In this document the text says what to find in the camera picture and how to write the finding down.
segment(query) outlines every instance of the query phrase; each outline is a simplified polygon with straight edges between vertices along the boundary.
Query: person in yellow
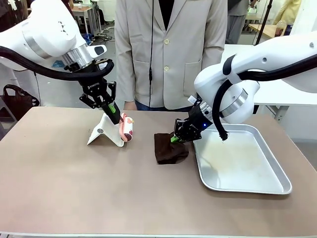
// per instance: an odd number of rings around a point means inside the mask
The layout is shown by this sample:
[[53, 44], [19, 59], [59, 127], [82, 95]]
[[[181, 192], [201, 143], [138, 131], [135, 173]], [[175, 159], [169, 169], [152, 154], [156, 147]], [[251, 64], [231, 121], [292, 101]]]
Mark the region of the person in yellow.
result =
[[287, 24], [294, 23], [301, 3], [302, 0], [286, 0], [273, 25], [276, 25], [281, 20], [286, 21]]

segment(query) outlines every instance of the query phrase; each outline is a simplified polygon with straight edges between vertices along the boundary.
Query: silver metal ring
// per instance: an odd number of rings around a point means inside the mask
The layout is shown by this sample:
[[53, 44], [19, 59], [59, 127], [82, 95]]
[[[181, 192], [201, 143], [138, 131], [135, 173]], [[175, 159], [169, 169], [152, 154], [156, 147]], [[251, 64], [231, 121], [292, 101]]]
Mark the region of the silver metal ring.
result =
[[34, 40], [32, 33], [30, 31], [30, 25], [28, 21], [25, 21], [22, 24], [22, 34], [26, 41], [26, 43], [29, 45], [29, 47], [36, 53], [39, 57], [42, 57], [44, 59], [48, 59], [52, 56], [50, 56], [48, 53], [46, 53]]
[[223, 111], [219, 113], [220, 117], [225, 118], [233, 114], [246, 102], [247, 98], [248, 98], [248, 93], [243, 89], [240, 96], [231, 105], [229, 105], [226, 109], [224, 109]]
[[67, 65], [77, 63], [80, 69], [87, 67], [93, 61], [93, 58], [87, 50], [87, 44], [83, 44], [82, 46], [65, 53], [62, 55], [62, 58]]

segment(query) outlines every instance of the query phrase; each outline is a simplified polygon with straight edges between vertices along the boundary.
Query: white stand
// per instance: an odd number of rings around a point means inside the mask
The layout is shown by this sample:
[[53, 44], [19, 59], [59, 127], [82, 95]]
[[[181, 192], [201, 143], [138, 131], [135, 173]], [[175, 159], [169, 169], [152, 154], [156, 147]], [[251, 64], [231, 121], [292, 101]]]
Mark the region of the white stand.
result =
[[122, 147], [124, 145], [124, 142], [121, 139], [119, 133], [119, 124], [114, 125], [105, 113], [103, 114], [100, 123], [94, 128], [93, 133], [91, 133], [87, 145], [89, 145], [101, 134], [107, 136], [110, 140], [114, 142], [114, 144], [119, 147]]

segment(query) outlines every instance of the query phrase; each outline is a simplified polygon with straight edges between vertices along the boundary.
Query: black bag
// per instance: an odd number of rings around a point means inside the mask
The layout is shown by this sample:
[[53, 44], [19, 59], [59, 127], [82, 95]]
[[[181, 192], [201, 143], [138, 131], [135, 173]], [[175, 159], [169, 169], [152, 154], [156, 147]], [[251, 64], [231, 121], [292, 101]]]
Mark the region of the black bag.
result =
[[241, 0], [228, 0], [228, 11], [230, 11], [239, 2], [241, 2]]
[[[10, 96], [7, 89], [14, 90], [15, 95]], [[32, 107], [40, 105], [36, 97], [12, 84], [8, 84], [3, 88], [3, 101], [17, 120], [20, 120]]]

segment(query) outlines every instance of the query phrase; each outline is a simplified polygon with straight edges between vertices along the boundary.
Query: person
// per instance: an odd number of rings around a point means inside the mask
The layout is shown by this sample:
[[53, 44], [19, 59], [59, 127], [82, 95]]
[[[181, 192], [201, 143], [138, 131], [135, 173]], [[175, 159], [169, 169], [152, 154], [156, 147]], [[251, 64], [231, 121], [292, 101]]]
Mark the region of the person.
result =
[[258, 2], [259, 0], [252, 0], [251, 3], [250, 3], [250, 7], [253, 8], [255, 7], [256, 3]]
[[279, 21], [285, 21], [287, 24], [294, 23], [302, 0], [286, 0], [277, 14], [273, 25]]
[[124, 108], [189, 111], [196, 76], [221, 61], [226, 24], [223, 0], [117, 0], [117, 97]]
[[227, 44], [237, 44], [248, 14], [249, 0], [240, 0], [228, 10]]

